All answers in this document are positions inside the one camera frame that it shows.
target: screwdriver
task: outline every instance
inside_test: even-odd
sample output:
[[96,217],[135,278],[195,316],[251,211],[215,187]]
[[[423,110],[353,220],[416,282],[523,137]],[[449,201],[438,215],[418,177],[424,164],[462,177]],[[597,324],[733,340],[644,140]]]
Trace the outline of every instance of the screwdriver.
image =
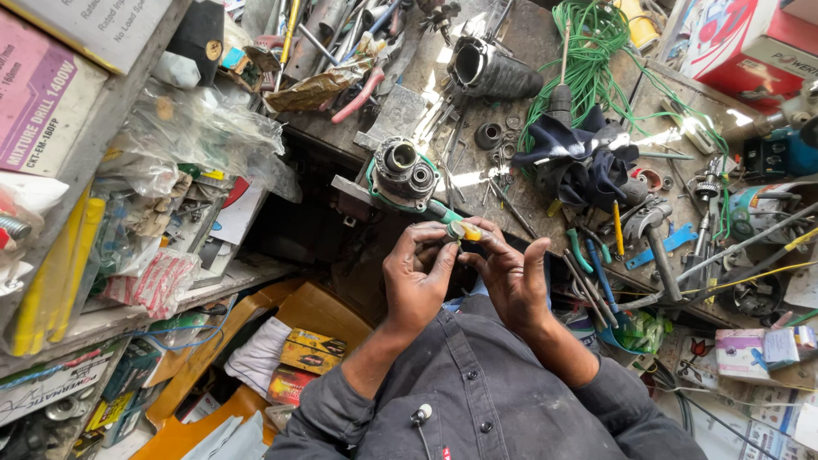
[[563,61],[562,73],[560,75],[560,84],[556,85],[551,90],[551,96],[548,100],[548,115],[554,120],[559,121],[565,128],[571,129],[571,122],[573,116],[571,115],[571,108],[573,105],[573,96],[571,95],[571,88],[565,84],[565,63],[568,60],[568,39],[571,34],[571,20],[565,21],[565,43],[563,45]]

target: bolt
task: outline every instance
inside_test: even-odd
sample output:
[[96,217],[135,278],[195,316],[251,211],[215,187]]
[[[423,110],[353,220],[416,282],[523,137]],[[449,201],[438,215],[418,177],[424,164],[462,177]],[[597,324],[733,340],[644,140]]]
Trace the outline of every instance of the bolt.
[[10,215],[0,215],[0,228],[5,228],[8,236],[14,240],[22,240],[31,233],[30,225]]

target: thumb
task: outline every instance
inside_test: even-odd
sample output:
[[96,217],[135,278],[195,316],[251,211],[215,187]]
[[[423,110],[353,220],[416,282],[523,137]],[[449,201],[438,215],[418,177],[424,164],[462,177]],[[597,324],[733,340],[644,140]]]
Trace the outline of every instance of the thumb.
[[437,284],[439,282],[448,284],[449,277],[452,275],[452,268],[454,268],[455,266],[456,254],[457,244],[456,243],[446,244],[440,250],[440,252],[438,252],[438,258],[434,261],[432,271],[429,272],[429,276],[426,278],[428,282],[432,284]]
[[540,291],[546,288],[546,273],[542,258],[545,256],[550,238],[540,238],[531,243],[525,250],[523,262],[523,282],[530,291]]

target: gear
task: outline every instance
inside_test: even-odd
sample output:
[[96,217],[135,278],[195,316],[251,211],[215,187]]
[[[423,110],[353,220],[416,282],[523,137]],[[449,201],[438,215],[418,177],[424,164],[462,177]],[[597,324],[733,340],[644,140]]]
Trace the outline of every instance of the gear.
[[718,196],[719,189],[721,189],[721,186],[717,183],[700,182],[699,185],[696,186],[694,193],[700,198],[707,197],[710,199]]

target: man's left hand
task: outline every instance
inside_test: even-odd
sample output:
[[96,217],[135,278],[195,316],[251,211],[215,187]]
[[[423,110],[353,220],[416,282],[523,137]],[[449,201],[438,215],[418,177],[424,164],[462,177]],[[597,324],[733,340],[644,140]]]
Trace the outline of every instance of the man's left hand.
[[[440,311],[455,263],[457,244],[449,243],[439,250],[436,241],[446,236],[446,226],[423,222],[407,228],[398,244],[384,259],[384,279],[389,315],[384,328],[391,333],[414,340]],[[437,257],[425,273],[425,259]]]

